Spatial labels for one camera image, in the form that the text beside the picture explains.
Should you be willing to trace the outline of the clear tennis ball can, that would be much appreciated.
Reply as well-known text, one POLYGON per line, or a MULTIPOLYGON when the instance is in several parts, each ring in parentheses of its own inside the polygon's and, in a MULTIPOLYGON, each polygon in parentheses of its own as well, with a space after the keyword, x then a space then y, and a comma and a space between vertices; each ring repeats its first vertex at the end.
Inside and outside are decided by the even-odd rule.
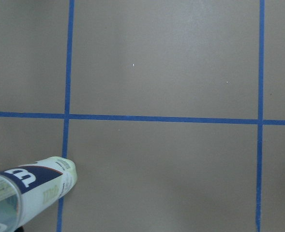
POLYGON ((62 157, 0 171, 0 232, 15 232, 66 195, 76 182, 75 163, 62 157))

